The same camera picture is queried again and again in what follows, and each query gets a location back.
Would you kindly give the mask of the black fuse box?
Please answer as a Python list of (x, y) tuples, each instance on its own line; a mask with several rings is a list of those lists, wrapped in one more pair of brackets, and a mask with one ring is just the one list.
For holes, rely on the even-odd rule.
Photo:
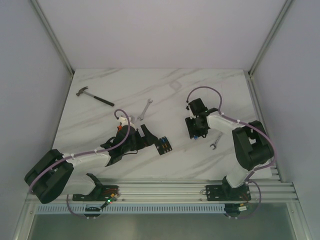
[(154, 143), (159, 155), (164, 155), (166, 153), (169, 153), (173, 150), (168, 138), (166, 136), (159, 138)]

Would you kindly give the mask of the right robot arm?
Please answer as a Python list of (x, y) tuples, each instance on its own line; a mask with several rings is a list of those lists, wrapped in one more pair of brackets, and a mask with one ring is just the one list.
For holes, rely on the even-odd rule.
[(235, 201), (243, 194), (249, 194), (247, 177), (256, 167), (264, 165), (274, 157), (274, 150), (266, 139), (265, 129), (260, 121), (247, 125), (233, 122), (219, 115), (217, 108), (208, 109), (200, 98), (187, 102), (189, 117), (185, 118), (191, 139), (206, 138), (210, 129), (232, 137), (235, 165), (223, 177), (220, 185), (210, 186), (207, 196), (216, 200)]

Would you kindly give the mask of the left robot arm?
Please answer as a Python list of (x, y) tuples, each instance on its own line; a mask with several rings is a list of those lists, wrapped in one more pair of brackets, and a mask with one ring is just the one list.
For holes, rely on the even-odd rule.
[(83, 155), (63, 154), (51, 149), (25, 175), (24, 181), (43, 204), (61, 195), (82, 195), (89, 201), (97, 201), (104, 186), (95, 169), (114, 165), (126, 154), (159, 141), (144, 124), (141, 129), (143, 136), (133, 126), (119, 126), (116, 135), (101, 144), (100, 149)]

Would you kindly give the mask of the silver wrench right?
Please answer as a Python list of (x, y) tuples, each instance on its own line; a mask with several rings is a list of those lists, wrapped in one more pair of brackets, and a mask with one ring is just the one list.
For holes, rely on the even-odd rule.
[(212, 150), (215, 150), (217, 148), (217, 144), (219, 143), (222, 136), (223, 136), (223, 133), (220, 132), (216, 140), (210, 145)]

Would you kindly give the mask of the silver wrench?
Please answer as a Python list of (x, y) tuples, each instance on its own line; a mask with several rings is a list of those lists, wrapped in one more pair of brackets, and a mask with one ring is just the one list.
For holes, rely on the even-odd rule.
[(149, 98), (149, 99), (147, 100), (147, 103), (146, 103), (146, 105), (145, 105), (142, 113), (137, 117), (137, 119), (138, 119), (139, 121), (142, 121), (142, 120), (144, 119), (145, 113), (146, 113), (146, 111), (148, 110), (148, 108), (149, 108), (149, 106), (151, 105), (152, 102), (153, 102), (153, 100), (152, 100), (151, 98)]
[(223, 133), (220, 132), (216, 140), (210, 145), (212, 150), (215, 150), (217, 148), (217, 144), (219, 143), (222, 136), (223, 136)]

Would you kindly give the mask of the silver wrench centre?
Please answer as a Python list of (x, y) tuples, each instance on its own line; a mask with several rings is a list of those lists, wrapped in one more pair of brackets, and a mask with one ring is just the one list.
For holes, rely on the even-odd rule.
[(138, 119), (139, 121), (142, 121), (142, 120), (144, 119), (145, 113), (146, 113), (146, 111), (148, 110), (148, 108), (149, 108), (149, 106), (151, 105), (152, 102), (153, 102), (153, 100), (152, 100), (151, 98), (149, 98), (149, 99), (147, 100), (147, 103), (146, 103), (146, 105), (145, 105), (142, 113), (137, 117), (137, 119)]

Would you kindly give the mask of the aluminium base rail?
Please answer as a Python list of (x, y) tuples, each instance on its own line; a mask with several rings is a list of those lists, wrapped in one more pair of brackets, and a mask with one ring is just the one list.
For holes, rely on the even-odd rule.
[(85, 196), (59, 196), (51, 203), (42, 204), (35, 196), (27, 196), (26, 204), (32, 214), (175, 214), (218, 213), (232, 210), (252, 211), (261, 204), (286, 204), (298, 202), (295, 187), (290, 182), (262, 180), (249, 183), (234, 197), (227, 199), (219, 191), (217, 181), (106, 181), (107, 191), (90, 200)]

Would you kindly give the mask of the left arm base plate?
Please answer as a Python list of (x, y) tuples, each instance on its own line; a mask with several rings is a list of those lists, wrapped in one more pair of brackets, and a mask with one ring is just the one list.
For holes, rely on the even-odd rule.
[(110, 200), (112, 197), (118, 195), (118, 185), (102, 185), (95, 187), (88, 195), (74, 194), (72, 200), (74, 202), (105, 202)]

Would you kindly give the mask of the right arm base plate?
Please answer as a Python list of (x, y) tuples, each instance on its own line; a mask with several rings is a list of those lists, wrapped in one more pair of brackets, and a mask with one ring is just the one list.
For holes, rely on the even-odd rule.
[(252, 199), (248, 186), (242, 185), (232, 188), (228, 185), (206, 185), (205, 194), (208, 201), (212, 202), (239, 202)]

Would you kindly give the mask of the black handled hammer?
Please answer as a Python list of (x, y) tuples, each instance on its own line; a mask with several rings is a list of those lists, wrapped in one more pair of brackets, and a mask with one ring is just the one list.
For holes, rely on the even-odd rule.
[(103, 98), (101, 98), (101, 97), (98, 97), (98, 96), (96, 96), (96, 95), (93, 95), (93, 94), (87, 92), (88, 89), (89, 89), (88, 86), (82, 87), (82, 88), (76, 93), (76, 96), (79, 97), (80, 95), (84, 94), (84, 95), (87, 95), (87, 96), (89, 96), (89, 97), (91, 97), (91, 98), (94, 98), (95, 100), (100, 101), (100, 102), (102, 102), (102, 103), (104, 103), (104, 104), (106, 104), (106, 105), (108, 105), (108, 106), (111, 106), (111, 107), (114, 107), (114, 106), (115, 106), (115, 104), (114, 104), (113, 102), (110, 102), (110, 101), (108, 101), (108, 100), (105, 100), (105, 99), (103, 99)]

